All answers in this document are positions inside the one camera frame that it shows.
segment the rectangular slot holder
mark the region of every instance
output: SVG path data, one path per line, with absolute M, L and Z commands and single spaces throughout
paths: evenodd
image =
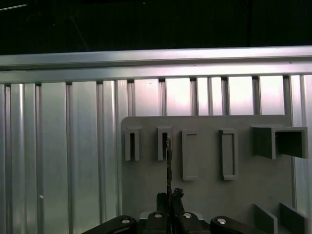
M 197 132 L 195 130 L 182 130 L 182 174 L 183 180 L 198 179 L 197 154 L 192 149 L 196 148 Z
M 157 127 L 157 141 L 158 141 L 158 161 L 166 159 L 167 154 L 167 136 L 172 137 L 171 126 Z
M 220 129 L 222 176 L 224 180 L 238 179 L 238 139 L 235 129 Z
M 308 158 L 306 127 L 252 126 L 253 154 L 270 159 L 277 155 Z
M 140 129 L 131 127 L 125 130 L 125 160 L 139 161 L 140 159 Z

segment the dark background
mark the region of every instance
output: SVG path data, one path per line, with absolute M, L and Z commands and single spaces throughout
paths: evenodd
M 312 44 L 312 0 L 32 3 L 0 11 L 1 55 Z

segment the gray mounting board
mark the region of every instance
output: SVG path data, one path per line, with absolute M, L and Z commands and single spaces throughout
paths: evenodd
M 183 189 L 185 211 L 201 213 L 206 221 L 225 215 L 254 226 L 256 204 L 279 219 L 280 203 L 293 204 L 291 156 L 254 155 L 254 126 L 282 129 L 291 127 L 291 118 L 125 118 L 123 214 L 139 217 L 155 211 L 157 193 L 166 192 L 166 156 L 161 148 L 167 133 L 172 139 L 172 189 Z

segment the gray block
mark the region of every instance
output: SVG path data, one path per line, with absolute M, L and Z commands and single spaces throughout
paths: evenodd
M 280 224 L 291 234 L 309 234 L 309 219 L 284 203 L 280 204 Z
M 278 234 L 277 217 L 254 204 L 255 227 L 267 234 Z

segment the bolt head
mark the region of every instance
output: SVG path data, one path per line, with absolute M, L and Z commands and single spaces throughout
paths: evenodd
M 185 213 L 183 216 L 186 217 L 186 218 L 191 218 L 192 217 L 192 215 L 190 213 Z
M 218 223 L 219 224 L 226 224 L 226 221 L 225 221 L 225 219 L 222 219 L 222 218 L 218 218 Z
M 128 220 L 128 219 L 125 219 L 125 220 L 123 220 L 123 221 L 122 221 L 122 223 L 123 223 L 123 224 L 127 224 L 127 223 L 130 223 L 130 220 Z

